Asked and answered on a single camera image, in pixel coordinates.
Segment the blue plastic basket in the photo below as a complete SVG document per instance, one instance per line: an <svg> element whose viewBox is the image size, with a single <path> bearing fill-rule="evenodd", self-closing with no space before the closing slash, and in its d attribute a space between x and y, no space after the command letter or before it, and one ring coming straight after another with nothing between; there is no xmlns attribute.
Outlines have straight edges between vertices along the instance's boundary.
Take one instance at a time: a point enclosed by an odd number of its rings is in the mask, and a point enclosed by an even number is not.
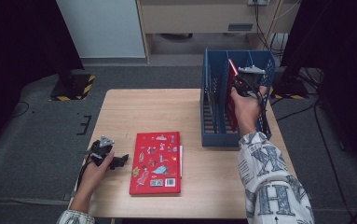
<svg viewBox="0 0 357 224"><path fill-rule="evenodd" d="M254 65L266 71L260 77L260 83L268 88L263 102L264 107L268 102L268 93L275 73L275 62L270 51L206 49L200 95L201 143L204 147L237 147L239 145L240 134L238 131L231 130L225 111L229 59L237 68ZM259 118L256 123L259 132L262 131L263 122L262 118ZM268 138L271 137L268 125L265 135Z"/></svg>

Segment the yellow and black hazard tape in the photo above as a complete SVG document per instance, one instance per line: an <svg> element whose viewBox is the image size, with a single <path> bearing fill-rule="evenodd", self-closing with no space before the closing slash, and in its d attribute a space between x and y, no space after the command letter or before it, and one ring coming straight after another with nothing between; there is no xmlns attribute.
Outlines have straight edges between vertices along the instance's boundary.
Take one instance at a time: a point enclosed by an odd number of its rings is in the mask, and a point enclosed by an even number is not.
<svg viewBox="0 0 357 224"><path fill-rule="evenodd" d="M278 94L273 91L273 88L270 88L270 98L271 99L296 99L296 100L302 100L302 99L308 99L309 96L307 94Z"/></svg>
<svg viewBox="0 0 357 224"><path fill-rule="evenodd" d="M77 95L77 96L56 96L56 97L50 97L51 101L70 101L70 100L84 100L87 96L88 93L90 91L91 85L93 84L93 80L96 76L91 75L89 77L88 83L85 87L85 89L83 90L83 93L81 95Z"/></svg>

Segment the red book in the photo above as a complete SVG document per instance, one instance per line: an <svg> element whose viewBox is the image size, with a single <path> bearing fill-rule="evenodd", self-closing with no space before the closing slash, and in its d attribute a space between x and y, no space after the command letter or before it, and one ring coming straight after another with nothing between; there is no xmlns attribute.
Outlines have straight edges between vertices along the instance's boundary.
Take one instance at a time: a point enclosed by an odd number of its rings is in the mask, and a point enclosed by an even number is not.
<svg viewBox="0 0 357 224"><path fill-rule="evenodd" d="M179 132L137 133L130 195L181 192Z"/></svg>
<svg viewBox="0 0 357 224"><path fill-rule="evenodd" d="M234 79L236 75L239 74L239 71L236 68L236 65L233 63L231 59L229 62L229 70L228 70L228 80L227 80L227 99L225 104L225 112L227 114L228 122L230 124L231 130L235 132L237 130L238 122L235 114L235 106L234 101L230 96L231 88L233 86Z"/></svg>

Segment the barcode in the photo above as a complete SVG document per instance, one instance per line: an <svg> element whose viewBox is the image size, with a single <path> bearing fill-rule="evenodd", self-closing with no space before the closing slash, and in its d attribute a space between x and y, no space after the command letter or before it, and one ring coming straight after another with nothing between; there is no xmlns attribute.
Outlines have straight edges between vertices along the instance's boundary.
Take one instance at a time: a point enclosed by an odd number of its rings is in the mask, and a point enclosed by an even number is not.
<svg viewBox="0 0 357 224"><path fill-rule="evenodd" d="M151 187L163 187L163 180L162 179L151 180Z"/></svg>
<svg viewBox="0 0 357 224"><path fill-rule="evenodd" d="M175 178L166 178L166 187L175 187Z"/></svg>

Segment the hand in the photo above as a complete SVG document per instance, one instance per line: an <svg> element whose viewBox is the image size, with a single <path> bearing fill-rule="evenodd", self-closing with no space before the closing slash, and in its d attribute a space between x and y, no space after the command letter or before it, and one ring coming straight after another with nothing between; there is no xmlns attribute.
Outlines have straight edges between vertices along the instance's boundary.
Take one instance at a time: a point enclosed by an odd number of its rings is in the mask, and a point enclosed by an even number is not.
<svg viewBox="0 0 357 224"><path fill-rule="evenodd" d="M264 86L259 87L262 96L266 94L267 90L268 89ZM261 113L258 100L250 96L240 96L235 88L231 89L230 96L234 101L235 114L241 135L256 132L255 124Z"/></svg>
<svg viewBox="0 0 357 224"><path fill-rule="evenodd" d="M76 196L70 205L70 210L83 213L89 211L91 195L102 181L105 173L109 170L109 164L114 158L114 154L114 151L111 151L100 166L97 166L92 161L88 164L88 167L82 175L80 188L77 190Z"/></svg>

